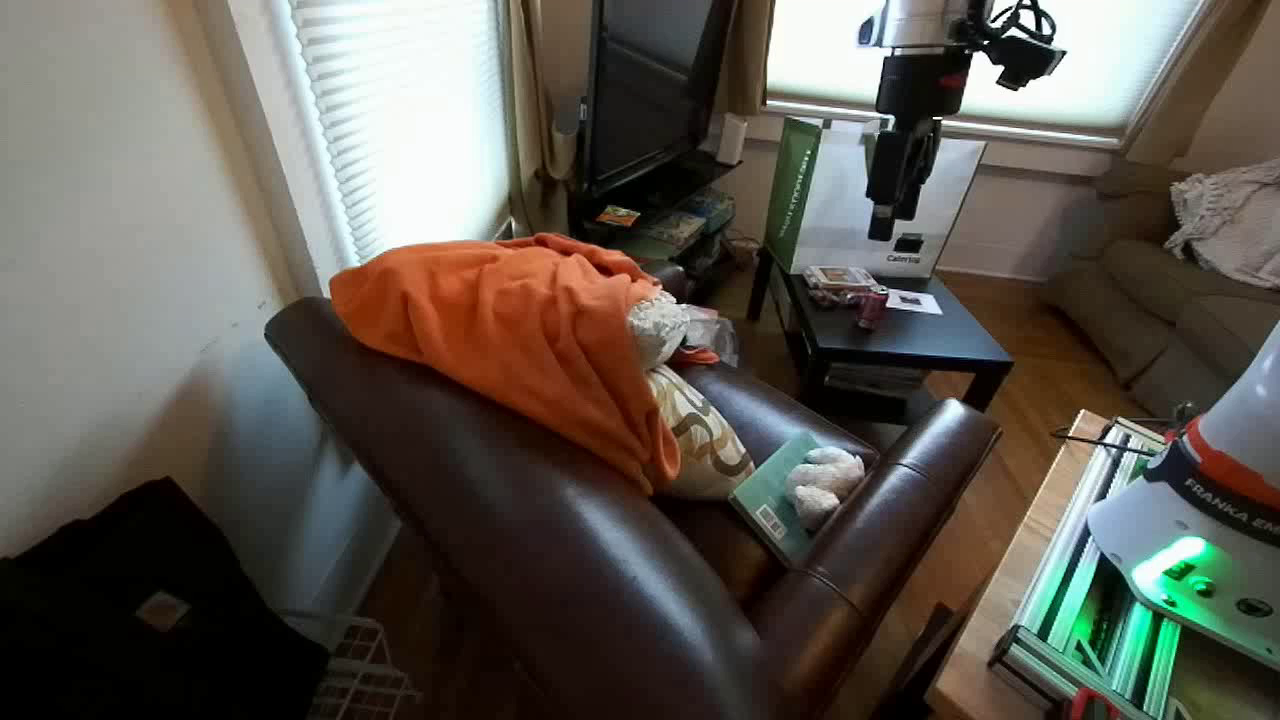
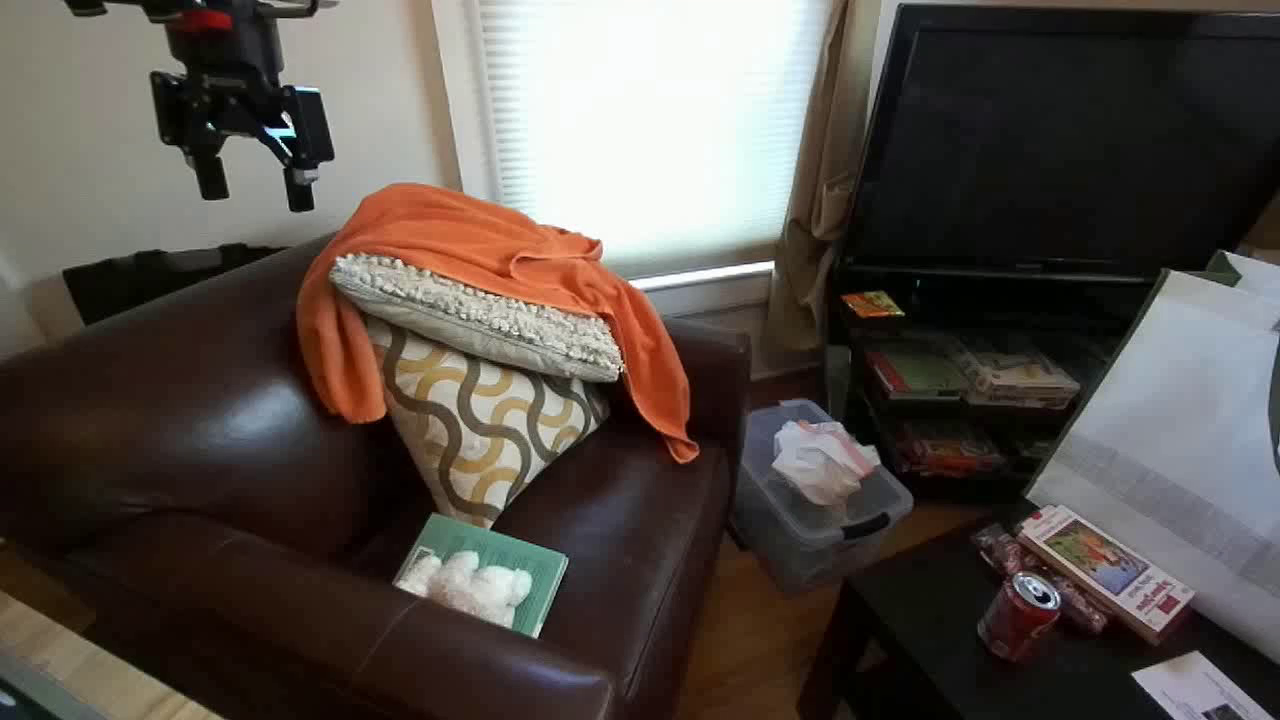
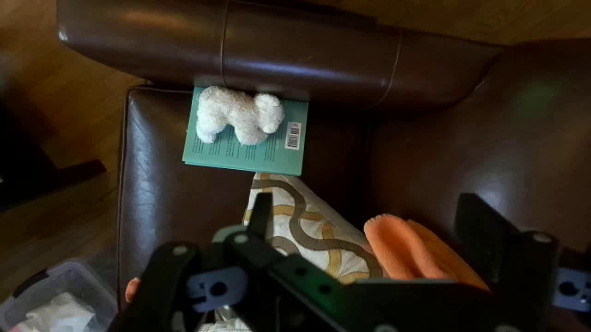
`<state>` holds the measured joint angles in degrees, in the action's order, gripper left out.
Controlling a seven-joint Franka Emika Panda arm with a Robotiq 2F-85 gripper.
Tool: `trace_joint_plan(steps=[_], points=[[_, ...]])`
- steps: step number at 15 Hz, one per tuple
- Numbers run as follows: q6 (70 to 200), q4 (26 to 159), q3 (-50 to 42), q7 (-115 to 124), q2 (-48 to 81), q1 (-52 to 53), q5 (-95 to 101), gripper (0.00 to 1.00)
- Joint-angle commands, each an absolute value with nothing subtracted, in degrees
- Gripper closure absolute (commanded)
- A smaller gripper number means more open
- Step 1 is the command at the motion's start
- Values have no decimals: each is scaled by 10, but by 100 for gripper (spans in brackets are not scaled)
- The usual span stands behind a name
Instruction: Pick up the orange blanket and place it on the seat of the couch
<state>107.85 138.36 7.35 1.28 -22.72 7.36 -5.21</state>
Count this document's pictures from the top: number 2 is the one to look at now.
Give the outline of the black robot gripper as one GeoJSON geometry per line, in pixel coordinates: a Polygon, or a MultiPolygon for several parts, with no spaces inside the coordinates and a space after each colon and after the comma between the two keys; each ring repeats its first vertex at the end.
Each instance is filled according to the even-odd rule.
{"type": "Polygon", "coordinates": [[[229,200],[220,147],[229,137],[252,137],[285,162],[287,208],[314,208],[314,162],[337,154],[325,95],[314,86],[259,86],[169,72],[151,72],[146,84],[157,132],[190,158],[198,200],[229,200]]]}

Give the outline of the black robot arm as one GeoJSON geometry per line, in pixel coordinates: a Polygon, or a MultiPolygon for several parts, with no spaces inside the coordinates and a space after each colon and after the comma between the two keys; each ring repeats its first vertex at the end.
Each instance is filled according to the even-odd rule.
{"type": "Polygon", "coordinates": [[[73,16],[135,5],[162,27],[181,75],[151,72],[157,137],[182,153],[204,200],[229,195],[220,147],[229,137],[259,138],[285,167],[293,210],[312,210],[312,185],[337,154],[325,95],[285,84],[278,19],[306,19],[341,0],[63,0],[73,16]]]}

